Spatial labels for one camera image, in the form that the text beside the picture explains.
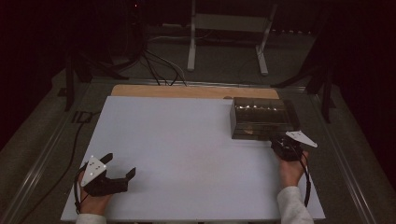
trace white board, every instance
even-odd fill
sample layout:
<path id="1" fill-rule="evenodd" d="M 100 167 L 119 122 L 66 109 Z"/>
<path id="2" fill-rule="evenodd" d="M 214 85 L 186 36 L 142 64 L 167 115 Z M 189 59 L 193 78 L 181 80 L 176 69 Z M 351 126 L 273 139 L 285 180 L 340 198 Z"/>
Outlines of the white board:
<path id="1" fill-rule="evenodd" d="M 114 153 L 107 177 L 136 176 L 106 210 L 114 221 L 279 219 L 270 142 L 231 138 L 231 100 L 109 96 L 87 149 Z M 324 218 L 314 185 L 308 210 Z M 303 197 L 305 178 L 300 181 Z M 76 220 L 73 192 L 61 220 Z"/>

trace hand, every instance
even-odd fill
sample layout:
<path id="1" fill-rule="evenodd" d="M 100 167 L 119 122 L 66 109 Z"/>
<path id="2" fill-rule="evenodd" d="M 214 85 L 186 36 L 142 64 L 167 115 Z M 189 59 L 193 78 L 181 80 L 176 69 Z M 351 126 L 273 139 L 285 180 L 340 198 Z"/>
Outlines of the hand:
<path id="1" fill-rule="evenodd" d="M 84 172 L 82 172 L 78 177 L 78 185 L 80 191 L 79 198 L 81 200 L 80 213 L 103 216 L 105 214 L 107 204 L 110 201 L 111 196 L 113 195 L 111 194 L 101 197 L 92 197 L 91 195 L 88 195 L 88 193 L 81 186 L 81 180 L 83 176 L 84 176 Z"/>
<path id="2" fill-rule="evenodd" d="M 308 158 L 308 152 L 303 151 L 303 153 Z M 304 173 L 303 166 L 299 161 L 283 161 L 277 155 L 276 157 L 279 160 L 279 175 L 282 189 L 285 187 L 297 186 Z M 304 156 L 301 157 L 301 161 L 304 166 L 306 166 L 306 159 Z"/>

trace wire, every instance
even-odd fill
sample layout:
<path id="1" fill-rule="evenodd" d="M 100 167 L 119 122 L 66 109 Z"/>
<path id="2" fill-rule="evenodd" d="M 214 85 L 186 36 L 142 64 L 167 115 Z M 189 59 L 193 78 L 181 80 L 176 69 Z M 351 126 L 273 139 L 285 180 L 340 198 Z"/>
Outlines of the wire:
<path id="1" fill-rule="evenodd" d="M 158 58 L 158 59 L 160 59 L 160 60 L 162 60 L 162 61 L 168 63 L 168 64 L 169 64 L 168 67 L 172 68 L 172 69 L 175 71 L 175 73 L 177 74 L 177 77 L 175 78 L 174 82 L 177 80 L 178 77 L 180 77 L 180 79 L 182 80 L 182 82 L 184 83 L 184 85 L 187 86 L 186 78 L 184 77 L 184 71 L 183 71 L 183 69 L 182 69 L 180 66 L 178 66 L 178 65 L 175 64 L 175 63 L 172 63 L 172 62 L 166 60 L 165 58 L 162 58 L 162 57 L 160 57 L 160 56 L 158 56 L 158 55 L 152 53 L 151 51 L 149 51 L 149 50 L 147 50 L 147 49 L 146 49 L 146 52 L 147 52 L 148 54 L 150 54 L 150 55 L 152 55 L 152 56 L 154 56 L 154 57 L 156 57 L 156 58 Z"/>
<path id="2" fill-rule="evenodd" d="M 160 64 L 160 65 L 163 65 L 163 66 L 166 66 L 166 67 L 168 67 L 168 68 L 171 68 L 171 69 L 175 70 L 175 68 L 172 67 L 172 66 L 169 65 L 169 64 L 161 63 L 161 62 L 158 62 L 158 61 L 153 60 L 153 59 L 150 59 L 150 58 L 148 58 L 148 59 L 149 59 L 151 62 L 158 63 L 158 64 Z M 175 78 L 173 79 L 173 81 L 171 82 L 171 84 L 169 84 L 169 86 L 172 86 L 172 85 L 176 82 L 177 78 L 178 78 L 178 74 L 175 76 Z"/>
<path id="3" fill-rule="evenodd" d="M 145 54 L 142 54 L 142 57 L 146 60 L 146 62 L 147 62 L 147 69 L 150 71 L 150 73 L 152 74 L 152 76 L 154 77 L 154 79 L 157 81 L 157 84 L 159 85 L 159 86 L 161 86 L 161 83 L 160 83 L 160 80 L 157 78 L 157 77 L 159 77 L 159 78 L 162 78 L 164 81 L 165 81 L 165 85 L 167 84 L 167 81 L 166 81 L 166 79 L 165 78 L 163 78 L 163 77 L 161 77 L 160 75 L 158 75 L 157 73 L 156 73 L 156 71 L 152 68 L 152 66 L 151 66 L 151 63 L 149 62 L 149 58 L 145 55 Z"/>
<path id="4" fill-rule="evenodd" d="M 115 71 L 115 72 L 120 73 L 120 72 L 123 72 L 123 71 L 125 71 L 126 69 L 128 69 L 128 68 L 134 66 L 134 65 L 137 63 L 137 61 L 138 61 L 138 60 L 131 60 L 131 61 L 128 61 L 128 62 L 126 62 L 126 63 L 120 63 L 120 64 L 113 65 L 113 66 L 111 66 L 111 67 L 109 67 L 109 68 L 110 68 L 111 70 Z"/>
<path id="5" fill-rule="evenodd" d="M 307 207 L 308 206 L 308 202 L 309 202 L 309 197 L 311 195 L 311 181 L 310 181 L 310 178 L 309 178 L 308 158 L 305 156 L 304 153 L 302 153 L 302 155 L 304 156 L 305 161 L 306 161 L 306 167 L 305 167 L 303 161 L 301 160 L 301 157 L 299 157 L 299 155 L 298 155 L 296 149 L 293 147 L 293 145 L 289 144 L 289 147 L 291 147 L 293 149 L 294 153 L 296 154 L 296 157 L 299 158 L 298 162 L 301 164 L 301 166 L 303 167 L 303 170 L 304 170 L 305 179 L 306 179 L 304 204 L 305 204 L 305 207 Z"/>
<path id="6" fill-rule="evenodd" d="M 98 114 L 100 114 L 100 113 L 101 113 L 101 112 L 89 113 L 90 116 L 87 117 L 86 119 L 84 119 L 84 120 L 81 122 L 81 124 L 79 125 L 78 130 L 77 130 L 77 132 L 76 132 L 76 135 L 75 135 L 74 144 L 73 144 L 73 149 L 72 149 L 72 155 L 70 156 L 70 160 L 69 160 L 69 163 L 67 164 L 66 169 L 64 170 L 64 172 L 62 173 L 62 175 L 59 177 L 59 179 L 55 182 L 55 184 L 49 189 L 49 191 L 47 191 L 47 193 L 44 194 L 44 196 L 41 197 L 40 200 L 38 200 L 38 202 L 33 206 L 33 208 L 32 208 L 29 212 L 26 213 L 26 215 L 21 219 L 21 221 L 18 222 L 19 224 L 22 224 L 22 223 L 26 220 L 26 218 L 28 218 L 28 217 L 37 209 L 37 207 L 38 207 L 41 203 L 43 203 L 43 201 L 52 193 L 52 191 L 59 185 L 59 183 L 62 181 L 62 179 L 66 176 L 66 174 L 67 174 L 68 171 L 70 170 L 70 167 L 71 167 L 72 164 L 73 164 L 73 160 L 74 160 L 75 155 L 76 155 L 76 148 L 77 148 L 77 141 L 78 141 L 79 132 L 81 131 L 82 127 L 84 126 L 84 124 L 85 124 L 88 120 L 92 119 L 94 116 L 96 116 L 96 115 L 98 115 Z"/>
<path id="7" fill-rule="evenodd" d="M 73 182 L 73 192 L 74 192 L 74 196 L 75 196 L 75 206 L 76 206 L 76 213 L 77 214 L 80 213 L 81 204 L 90 195 L 90 194 L 87 193 L 87 195 L 84 197 L 84 199 L 81 200 L 81 202 L 78 199 L 78 177 L 83 171 L 85 171 L 86 168 L 87 168 L 87 163 L 85 163 L 81 168 L 78 169 L 78 172 L 77 172 L 77 174 L 75 176 L 75 179 L 74 179 L 74 182 Z"/>

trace metal frame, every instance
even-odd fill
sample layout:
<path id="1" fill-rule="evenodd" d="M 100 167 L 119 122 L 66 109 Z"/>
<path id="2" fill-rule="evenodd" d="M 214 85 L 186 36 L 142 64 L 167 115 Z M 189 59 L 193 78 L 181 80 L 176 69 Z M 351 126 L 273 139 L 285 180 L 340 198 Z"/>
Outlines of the metal frame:
<path id="1" fill-rule="evenodd" d="M 264 58 L 264 47 L 271 31 L 272 22 L 276 13 L 277 4 L 273 4 L 269 18 L 258 17 L 241 17 L 241 16 L 224 16 L 209 15 L 196 13 L 196 0 L 191 2 L 191 42 L 189 50 L 189 59 L 187 70 L 189 72 L 195 69 L 195 30 L 212 29 L 212 30 L 233 30 L 244 32 L 263 32 L 262 42 L 256 46 L 257 59 L 262 75 L 268 75 L 268 68 Z"/>
<path id="2" fill-rule="evenodd" d="M 99 80 L 94 80 L 92 83 L 101 83 Z M 156 85 L 156 82 L 153 80 L 129 80 L 129 81 L 119 81 L 114 80 L 110 81 L 110 83 L 129 83 L 129 84 L 139 84 L 139 85 Z M 265 85 L 240 85 L 240 84 L 224 84 L 224 83 L 204 83 L 204 82 L 189 82 L 191 86 L 216 86 L 216 87 L 248 87 L 248 88 L 269 88 L 269 86 Z M 71 116 L 74 114 L 74 111 L 78 107 L 82 97 L 85 94 L 85 91 L 88 89 L 89 84 L 84 84 L 81 88 L 81 91 L 78 92 L 77 102 L 72 106 L 71 110 L 66 113 L 62 120 L 60 120 L 58 127 L 54 134 L 49 139 L 48 143 L 46 144 L 45 148 L 41 152 L 40 156 L 38 157 L 35 164 L 30 169 L 29 173 L 26 175 L 25 179 L 23 180 L 22 186 L 19 188 L 18 192 L 14 196 L 10 206 L 7 208 L 6 212 L 4 213 L 1 223 L 3 224 L 10 224 L 15 223 L 21 217 L 21 211 L 23 207 L 26 205 L 27 201 L 29 200 L 33 190 L 35 189 L 36 184 L 40 180 L 48 160 L 50 159 L 51 152 L 56 148 L 60 137 L 62 136 L 64 125 L 68 120 L 71 119 Z M 288 92 L 304 92 L 304 87 L 287 87 L 285 89 L 277 90 L 277 91 L 288 91 Z M 346 186 L 350 192 L 350 195 L 356 205 L 358 213 L 361 216 L 361 220 L 363 223 L 377 223 L 375 220 L 375 216 L 366 202 L 365 196 L 361 190 L 360 184 L 358 183 L 356 177 L 353 175 L 353 172 L 347 162 L 346 156 L 341 149 L 339 143 L 336 140 L 336 137 L 333 133 L 333 130 L 326 123 L 326 121 L 321 116 L 320 112 L 320 99 L 316 94 L 310 95 L 310 100 L 318 114 L 318 117 L 321 122 L 321 126 L 326 133 L 326 137 L 328 138 L 329 142 L 331 143 L 332 151 L 334 153 L 334 157 L 338 163 L 340 168 L 341 174 L 345 179 Z"/>

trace dark background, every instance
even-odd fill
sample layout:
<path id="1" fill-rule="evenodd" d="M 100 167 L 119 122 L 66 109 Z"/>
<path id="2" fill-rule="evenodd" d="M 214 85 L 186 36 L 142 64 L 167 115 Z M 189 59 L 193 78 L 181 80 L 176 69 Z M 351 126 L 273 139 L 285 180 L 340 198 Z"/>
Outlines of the dark background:
<path id="1" fill-rule="evenodd" d="M 238 1 L 203 0 L 197 10 L 260 16 L 268 11 L 233 7 Z M 100 60 L 117 47 L 110 46 L 114 24 L 136 15 L 150 25 L 190 22 L 190 1 L 122 1 L 123 10 L 108 1 L 2 1 L 0 5 L 1 132 L 7 143 L 35 106 L 51 89 L 50 80 L 64 69 L 65 56 L 74 48 L 96 52 Z M 273 28 L 317 37 L 306 63 L 336 59 L 333 82 L 361 126 L 390 183 L 396 188 L 394 1 L 282 1 Z M 325 22 L 327 13 L 330 18 Z"/>

